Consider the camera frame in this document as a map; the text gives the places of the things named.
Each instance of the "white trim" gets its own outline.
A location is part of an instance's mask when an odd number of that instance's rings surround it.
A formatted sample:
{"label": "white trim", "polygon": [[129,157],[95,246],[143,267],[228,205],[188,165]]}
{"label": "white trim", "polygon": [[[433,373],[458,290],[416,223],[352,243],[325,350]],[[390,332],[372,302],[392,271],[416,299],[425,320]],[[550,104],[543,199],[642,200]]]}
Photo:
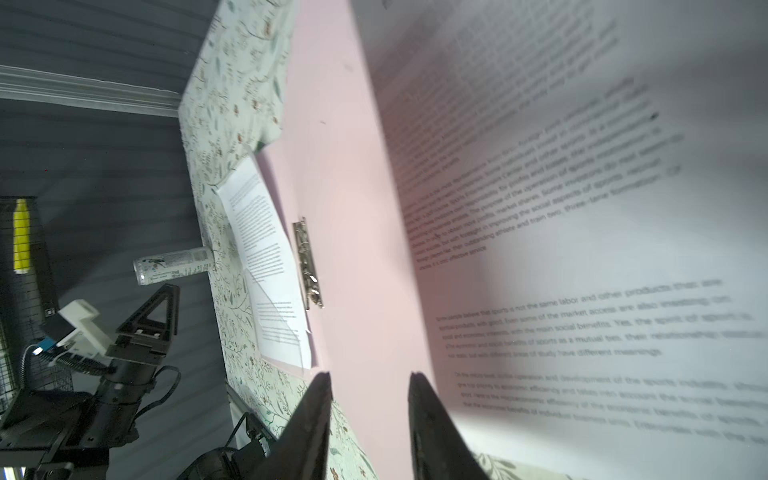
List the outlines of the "white trim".
{"label": "white trim", "polygon": [[0,98],[178,117],[181,94],[113,81],[0,65]]}

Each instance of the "floral tablecloth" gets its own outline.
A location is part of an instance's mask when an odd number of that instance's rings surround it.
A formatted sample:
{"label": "floral tablecloth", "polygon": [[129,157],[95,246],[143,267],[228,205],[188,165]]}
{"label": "floral tablecloth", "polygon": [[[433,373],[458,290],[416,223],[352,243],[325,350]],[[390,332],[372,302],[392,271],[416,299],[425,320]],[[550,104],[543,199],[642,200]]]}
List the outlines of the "floral tablecloth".
{"label": "floral tablecloth", "polygon": [[[179,107],[200,231],[216,260],[210,287],[227,381],[277,435],[306,383],[260,358],[231,226],[213,187],[280,135],[296,8],[293,0],[223,0]],[[377,478],[335,402],[331,415],[327,478]],[[492,480],[569,478],[483,454],[478,461]]]}

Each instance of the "sheet of paper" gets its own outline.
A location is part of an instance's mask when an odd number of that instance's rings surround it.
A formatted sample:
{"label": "sheet of paper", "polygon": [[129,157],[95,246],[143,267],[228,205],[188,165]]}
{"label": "sheet of paper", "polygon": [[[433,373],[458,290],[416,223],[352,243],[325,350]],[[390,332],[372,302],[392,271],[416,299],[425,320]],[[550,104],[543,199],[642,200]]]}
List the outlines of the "sheet of paper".
{"label": "sheet of paper", "polygon": [[310,340],[290,242],[252,157],[219,186],[245,270],[261,355],[309,369]]}
{"label": "sheet of paper", "polygon": [[594,480],[763,477],[765,2],[429,5],[372,82],[470,446]]}

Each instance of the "can label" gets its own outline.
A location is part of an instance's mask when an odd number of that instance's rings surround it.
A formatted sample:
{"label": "can label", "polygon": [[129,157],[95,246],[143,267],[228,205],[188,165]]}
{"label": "can label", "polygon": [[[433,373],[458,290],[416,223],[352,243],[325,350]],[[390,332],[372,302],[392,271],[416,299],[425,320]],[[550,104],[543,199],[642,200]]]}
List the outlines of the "can label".
{"label": "can label", "polygon": [[162,253],[134,260],[139,285],[172,280],[180,276],[207,272],[214,265],[214,253],[208,247]]}

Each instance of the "silver clip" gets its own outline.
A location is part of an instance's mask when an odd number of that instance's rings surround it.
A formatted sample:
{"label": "silver clip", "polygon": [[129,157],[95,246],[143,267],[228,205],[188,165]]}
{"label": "silver clip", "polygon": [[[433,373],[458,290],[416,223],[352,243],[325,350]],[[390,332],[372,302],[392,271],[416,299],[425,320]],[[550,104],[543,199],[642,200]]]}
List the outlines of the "silver clip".
{"label": "silver clip", "polygon": [[301,217],[301,221],[293,224],[293,233],[296,235],[296,248],[299,251],[299,266],[301,268],[301,277],[304,282],[304,291],[307,298],[306,309],[310,309],[310,300],[312,300],[315,305],[323,308],[323,298],[320,296],[320,284],[317,279],[315,262],[312,259],[310,235],[306,230],[306,218]]}

